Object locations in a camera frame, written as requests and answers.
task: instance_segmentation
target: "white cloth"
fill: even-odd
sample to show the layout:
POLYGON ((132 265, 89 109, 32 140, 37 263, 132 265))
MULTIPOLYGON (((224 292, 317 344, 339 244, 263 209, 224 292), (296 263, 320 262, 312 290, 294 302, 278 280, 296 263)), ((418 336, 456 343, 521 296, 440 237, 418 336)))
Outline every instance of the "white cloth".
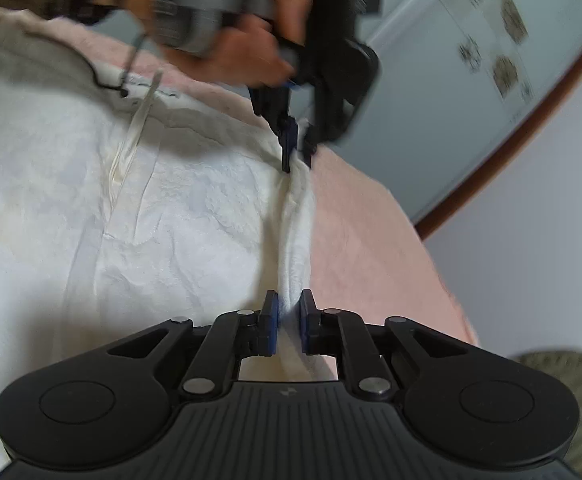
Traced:
POLYGON ((289 178, 270 131, 148 86, 100 90, 75 52, 0 25, 0 391, 170 316, 258 309, 269 288, 283 376, 327 378, 300 357, 292 312, 309 280, 308 169, 294 157, 289 178))

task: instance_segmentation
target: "pink surface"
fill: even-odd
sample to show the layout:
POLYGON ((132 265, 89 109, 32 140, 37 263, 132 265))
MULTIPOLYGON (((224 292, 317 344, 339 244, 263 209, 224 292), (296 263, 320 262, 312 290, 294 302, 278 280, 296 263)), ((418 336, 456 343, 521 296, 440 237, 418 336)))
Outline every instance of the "pink surface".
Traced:
MULTIPOLYGON (((67 20, 42 22, 29 13, 10 16, 72 44, 92 60, 122 66, 129 53, 125 44, 67 20)), ((164 69, 163 86, 246 123, 268 127, 253 115, 248 100, 194 81, 147 52, 140 53, 133 71, 151 76, 158 67, 164 69)), ((312 176, 317 211, 311 289, 319 308, 352 310, 375 324, 388 316, 405 316, 477 344, 461 307, 445 290, 411 222, 388 190, 324 147, 312 176)))

